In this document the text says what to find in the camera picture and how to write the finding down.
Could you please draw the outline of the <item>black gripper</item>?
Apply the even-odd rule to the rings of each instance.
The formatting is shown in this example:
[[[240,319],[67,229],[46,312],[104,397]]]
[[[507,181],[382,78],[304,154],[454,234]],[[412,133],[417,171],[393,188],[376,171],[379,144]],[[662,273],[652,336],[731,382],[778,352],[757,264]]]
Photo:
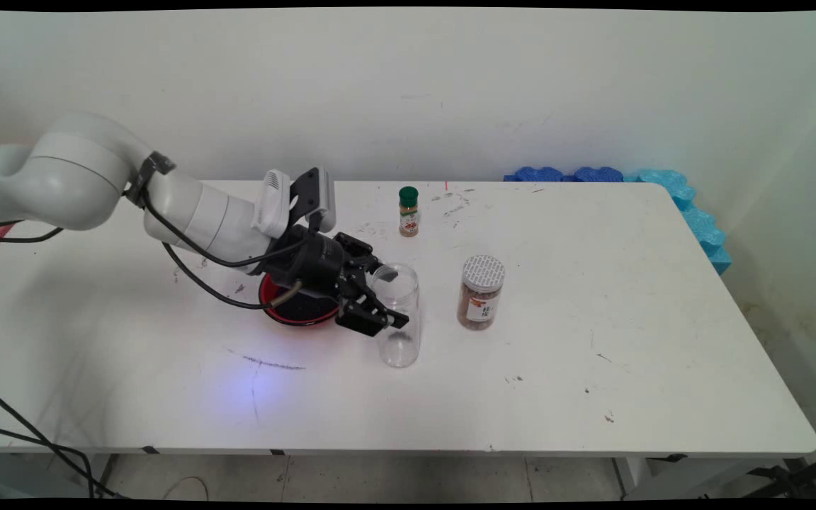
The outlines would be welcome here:
[[[373,338],[410,322],[404,313],[386,307],[366,283],[385,265],[369,243],[345,232],[330,237],[294,225],[270,245],[270,251],[284,248],[291,251],[265,259],[259,270],[278,286],[290,288],[300,281],[301,293],[336,301],[336,325]],[[365,280],[349,280],[358,274]]]

